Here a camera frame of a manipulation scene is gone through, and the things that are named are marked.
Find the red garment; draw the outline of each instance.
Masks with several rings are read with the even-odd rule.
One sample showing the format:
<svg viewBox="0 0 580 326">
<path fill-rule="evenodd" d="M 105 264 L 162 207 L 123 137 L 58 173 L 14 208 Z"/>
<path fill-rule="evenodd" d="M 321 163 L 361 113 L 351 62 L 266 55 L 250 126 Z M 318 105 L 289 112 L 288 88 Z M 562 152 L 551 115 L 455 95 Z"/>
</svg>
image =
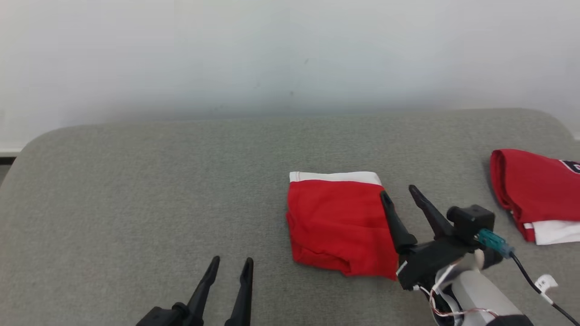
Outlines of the red garment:
<svg viewBox="0 0 580 326">
<path fill-rule="evenodd" d="M 290 182 L 286 218 L 294 260 L 346 276 L 395 280 L 398 257 L 382 190 L 378 184 L 353 181 Z"/>
<path fill-rule="evenodd" d="M 529 223 L 580 221 L 580 163 L 502 149 L 491 154 L 490 170 L 498 201 L 527 241 L 536 241 Z"/>
</svg>

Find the gray table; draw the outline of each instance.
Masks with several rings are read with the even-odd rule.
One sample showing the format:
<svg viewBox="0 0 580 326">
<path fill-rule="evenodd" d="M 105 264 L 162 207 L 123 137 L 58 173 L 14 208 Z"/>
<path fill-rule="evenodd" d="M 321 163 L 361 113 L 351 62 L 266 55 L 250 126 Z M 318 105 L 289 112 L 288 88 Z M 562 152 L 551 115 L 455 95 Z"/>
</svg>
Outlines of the gray table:
<svg viewBox="0 0 580 326">
<path fill-rule="evenodd" d="M 431 325 L 422 294 L 292 261 L 289 171 L 374 171 L 409 230 L 431 238 L 407 185 L 442 211 L 480 204 L 533 277 L 580 317 L 579 243 L 526 243 L 491 193 L 488 158 L 515 147 L 580 159 L 554 118 L 531 110 L 78 126 L 20 154 L 0 187 L 2 325 L 134 325 L 187 300 L 213 255 L 205 309 L 223 325 L 254 258 L 253 325 Z M 536 325 L 568 325 L 513 262 L 485 274 Z"/>
</svg>

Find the teal connector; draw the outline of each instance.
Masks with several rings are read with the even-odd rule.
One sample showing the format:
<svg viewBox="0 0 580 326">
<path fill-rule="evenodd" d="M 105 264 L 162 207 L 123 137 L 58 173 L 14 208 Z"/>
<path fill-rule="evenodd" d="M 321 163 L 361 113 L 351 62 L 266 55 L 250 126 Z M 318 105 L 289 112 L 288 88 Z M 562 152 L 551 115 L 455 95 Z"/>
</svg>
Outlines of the teal connector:
<svg viewBox="0 0 580 326">
<path fill-rule="evenodd" d="M 493 250 L 499 252 L 504 258 L 511 258 L 510 253 L 514 251 L 514 248 L 507 244 L 507 242 L 497 234 L 489 231 L 488 229 L 481 229 L 477 234 L 477 241 L 485 245 L 486 247 L 492 248 Z"/>
</svg>

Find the black cable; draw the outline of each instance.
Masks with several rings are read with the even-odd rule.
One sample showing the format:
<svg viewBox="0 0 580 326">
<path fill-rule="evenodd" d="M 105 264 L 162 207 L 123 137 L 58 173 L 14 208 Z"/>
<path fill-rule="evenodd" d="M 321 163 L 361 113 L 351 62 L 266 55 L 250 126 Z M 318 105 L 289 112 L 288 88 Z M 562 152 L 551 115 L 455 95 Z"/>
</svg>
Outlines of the black cable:
<svg viewBox="0 0 580 326">
<path fill-rule="evenodd" d="M 521 273 L 524 274 L 525 280 L 528 281 L 528 283 L 530 284 L 530 286 L 532 286 L 532 288 L 539 294 L 542 293 L 542 291 L 536 286 L 536 284 L 532 281 L 532 279 L 530 278 L 530 276 L 528 275 L 528 273 L 525 271 L 524 266 L 521 265 L 520 260 L 516 257 L 516 254 L 512 252 L 510 252 L 510 257 L 512 257 L 513 261 L 516 263 L 517 267 L 520 269 Z M 555 304 L 554 302 L 552 302 L 552 307 L 556 308 L 556 310 L 558 310 L 561 314 L 563 314 L 566 318 L 568 318 L 568 320 L 570 320 L 575 326 L 580 326 L 580 324 L 578 324 L 578 322 L 576 321 L 576 319 L 574 319 L 571 315 L 569 315 L 564 309 L 560 308 L 559 305 Z"/>
</svg>

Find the printed symbol on white tag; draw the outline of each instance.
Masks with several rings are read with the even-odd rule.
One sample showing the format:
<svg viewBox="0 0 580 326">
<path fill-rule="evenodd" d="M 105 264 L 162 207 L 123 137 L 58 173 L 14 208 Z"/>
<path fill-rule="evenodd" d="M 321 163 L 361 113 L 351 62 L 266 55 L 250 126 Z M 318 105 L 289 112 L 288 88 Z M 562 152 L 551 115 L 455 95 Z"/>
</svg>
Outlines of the printed symbol on white tag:
<svg viewBox="0 0 580 326">
<path fill-rule="evenodd" d="M 536 281 L 536 286 L 542 291 L 542 293 L 546 293 L 549 288 L 555 288 L 558 286 L 556 280 L 550 274 L 544 274 L 538 278 Z"/>
</svg>

